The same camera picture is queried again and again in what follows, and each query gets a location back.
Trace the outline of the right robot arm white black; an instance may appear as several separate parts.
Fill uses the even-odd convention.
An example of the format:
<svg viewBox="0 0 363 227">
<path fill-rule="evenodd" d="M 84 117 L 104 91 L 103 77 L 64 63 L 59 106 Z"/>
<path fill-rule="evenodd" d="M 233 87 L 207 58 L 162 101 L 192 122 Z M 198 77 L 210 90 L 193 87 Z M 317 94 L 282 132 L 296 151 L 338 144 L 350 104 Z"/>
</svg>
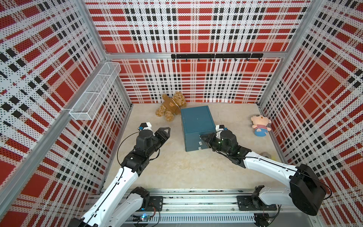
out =
<svg viewBox="0 0 363 227">
<path fill-rule="evenodd" d="M 284 185 L 283 188 L 257 186 L 251 195 L 255 208 L 288 205 L 295 206 L 310 216 L 318 214 L 327 194 L 327 186 L 318 179 L 309 166 L 283 164 L 261 156 L 239 145 L 236 136 L 230 130 L 201 135 L 200 138 L 210 149 L 229 159 L 233 164 L 265 174 Z"/>
</svg>

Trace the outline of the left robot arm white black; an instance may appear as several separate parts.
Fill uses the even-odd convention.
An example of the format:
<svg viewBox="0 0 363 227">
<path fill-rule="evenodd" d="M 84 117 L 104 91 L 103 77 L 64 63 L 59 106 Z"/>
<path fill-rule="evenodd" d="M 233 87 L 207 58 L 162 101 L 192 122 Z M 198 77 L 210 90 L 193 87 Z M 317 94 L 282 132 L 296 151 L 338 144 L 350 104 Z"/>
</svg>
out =
<svg viewBox="0 0 363 227">
<path fill-rule="evenodd" d="M 132 214 L 148 208 L 150 194 L 142 187 L 135 188 L 126 201 L 122 198 L 148 166 L 151 156 L 170 138 L 170 131 L 169 127 L 165 127 L 153 132 L 150 123 L 142 123 L 136 144 L 120 163 L 112 183 L 81 218 L 72 218 L 69 226 L 120 227 Z"/>
</svg>

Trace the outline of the teal drawer cabinet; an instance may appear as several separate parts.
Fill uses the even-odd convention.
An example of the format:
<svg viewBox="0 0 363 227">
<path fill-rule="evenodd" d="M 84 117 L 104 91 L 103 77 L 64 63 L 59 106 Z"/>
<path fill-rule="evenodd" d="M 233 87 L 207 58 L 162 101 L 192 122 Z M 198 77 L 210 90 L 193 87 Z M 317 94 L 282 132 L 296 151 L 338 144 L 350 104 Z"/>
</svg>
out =
<svg viewBox="0 0 363 227">
<path fill-rule="evenodd" d="M 181 120 L 185 151 L 208 149 L 207 144 L 200 136 L 216 132 L 216 125 L 209 107 L 200 106 L 182 109 Z"/>
</svg>

